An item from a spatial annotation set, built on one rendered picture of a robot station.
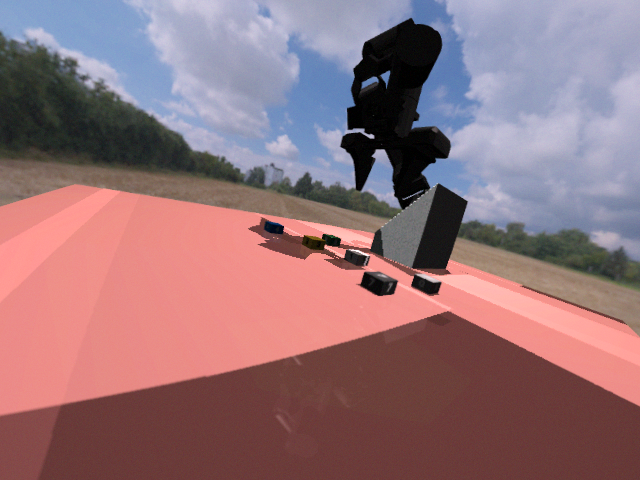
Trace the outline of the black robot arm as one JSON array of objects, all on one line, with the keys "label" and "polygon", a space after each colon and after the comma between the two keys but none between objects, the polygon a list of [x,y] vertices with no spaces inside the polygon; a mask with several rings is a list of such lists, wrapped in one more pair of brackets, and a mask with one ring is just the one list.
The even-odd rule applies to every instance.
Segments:
[{"label": "black robot arm", "polygon": [[[371,134],[371,128],[387,125],[387,130],[396,132],[398,104],[392,95],[407,95],[418,104],[423,83],[428,79],[442,46],[438,31],[428,25],[415,25],[412,18],[366,41],[362,48],[363,59],[353,69],[355,78],[351,94],[355,106],[347,108],[347,129],[361,128]],[[390,71],[390,76],[386,88],[381,74],[387,71]],[[378,83],[362,88],[362,82],[373,77],[378,79]],[[395,191],[403,157],[401,149],[385,151],[393,168]],[[426,177],[420,173],[397,198],[403,211],[429,190]],[[402,200],[404,198],[407,199]]]}]

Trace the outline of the green block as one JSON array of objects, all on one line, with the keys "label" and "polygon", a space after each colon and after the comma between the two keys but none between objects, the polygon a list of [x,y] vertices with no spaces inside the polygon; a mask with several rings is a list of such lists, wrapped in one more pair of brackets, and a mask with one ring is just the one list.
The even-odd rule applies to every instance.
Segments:
[{"label": "green block", "polygon": [[340,246],[341,238],[336,237],[334,235],[323,234],[322,239],[326,241],[325,244],[329,246]]}]

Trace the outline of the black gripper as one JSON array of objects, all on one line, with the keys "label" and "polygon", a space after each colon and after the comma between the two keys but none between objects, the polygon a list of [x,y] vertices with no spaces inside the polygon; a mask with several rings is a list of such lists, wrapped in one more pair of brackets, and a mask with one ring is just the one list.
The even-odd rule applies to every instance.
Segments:
[{"label": "black gripper", "polygon": [[[450,153],[450,141],[436,126],[414,127],[419,120],[417,102],[402,94],[392,95],[398,104],[398,127],[396,132],[383,127],[371,128],[369,138],[361,132],[348,133],[342,137],[341,148],[353,159],[356,189],[361,191],[376,159],[376,149],[401,149],[403,163],[396,181],[394,196],[400,198],[416,177],[436,159],[446,159]],[[411,130],[412,129],[412,130]]]}]

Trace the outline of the yellow block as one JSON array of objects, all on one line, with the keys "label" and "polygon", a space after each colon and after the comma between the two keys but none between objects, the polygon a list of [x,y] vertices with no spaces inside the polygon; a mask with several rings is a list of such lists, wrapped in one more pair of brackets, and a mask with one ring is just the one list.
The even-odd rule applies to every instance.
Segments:
[{"label": "yellow block", "polygon": [[316,237],[304,235],[302,245],[314,250],[324,250],[326,241]]}]

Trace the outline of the blue block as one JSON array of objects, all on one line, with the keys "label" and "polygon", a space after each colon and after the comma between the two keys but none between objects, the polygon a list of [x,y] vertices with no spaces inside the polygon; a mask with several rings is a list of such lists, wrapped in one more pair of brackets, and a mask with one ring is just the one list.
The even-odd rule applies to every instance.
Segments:
[{"label": "blue block", "polygon": [[276,222],[265,221],[264,230],[269,233],[283,234],[284,226]]}]

